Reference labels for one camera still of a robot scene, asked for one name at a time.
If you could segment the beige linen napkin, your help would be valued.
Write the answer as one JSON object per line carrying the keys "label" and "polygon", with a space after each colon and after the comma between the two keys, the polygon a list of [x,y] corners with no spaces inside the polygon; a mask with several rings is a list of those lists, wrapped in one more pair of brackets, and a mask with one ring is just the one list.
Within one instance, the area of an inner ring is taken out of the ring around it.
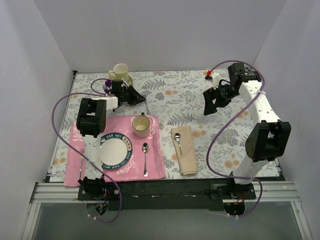
{"label": "beige linen napkin", "polygon": [[[175,134],[180,134],[181,139],[178,142]],[[180,173],[183,176],[195,175],[198,173],[197,157],[195,152],[194,139],[190,125],[179,126],[170,130],[174,149],[178,159]]]}

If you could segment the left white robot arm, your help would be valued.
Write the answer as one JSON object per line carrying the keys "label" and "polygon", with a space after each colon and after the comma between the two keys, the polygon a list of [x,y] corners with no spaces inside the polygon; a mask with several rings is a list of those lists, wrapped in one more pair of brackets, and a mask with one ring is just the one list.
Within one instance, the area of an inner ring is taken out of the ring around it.
{"label": "left white robot arm", "polygon": [[123,103],[135,106],[146,101],[144,96],[122,79],[106,78],[104,93],[106,96],[97,99],[82,98],[76,119],[76,127],[84,142],[84,159],[87,161],[84,177],[78,182],[95,200],[103,199],[107,193],[101,162],[101,138],[106,129],[107,111]]}

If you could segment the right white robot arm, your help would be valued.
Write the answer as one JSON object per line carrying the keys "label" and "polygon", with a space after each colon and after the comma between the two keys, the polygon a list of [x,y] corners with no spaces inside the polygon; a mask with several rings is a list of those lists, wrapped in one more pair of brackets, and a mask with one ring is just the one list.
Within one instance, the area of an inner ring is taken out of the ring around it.
{"label": "right white robot arm", "polygon": [[248,110],[253,129],[245,141],[246,155],[240,165],[225,176],[226,184],[211,187],[209,193],[219,200],[254,199],[253,181],[257,173],[284,154],[292,128],[273,111],[263,91],[265,79],[261,73],[253,67],[247,70],[247,64],[239,60],[231,60],[230,64],[227,68],[229,79],[225,84],[214,79],[212,69],[206,73],[205,79],[212,81],[213,86],[203,92],[203,114],[214,114],[234,97],[241,96],[246,106],[236,116]]}

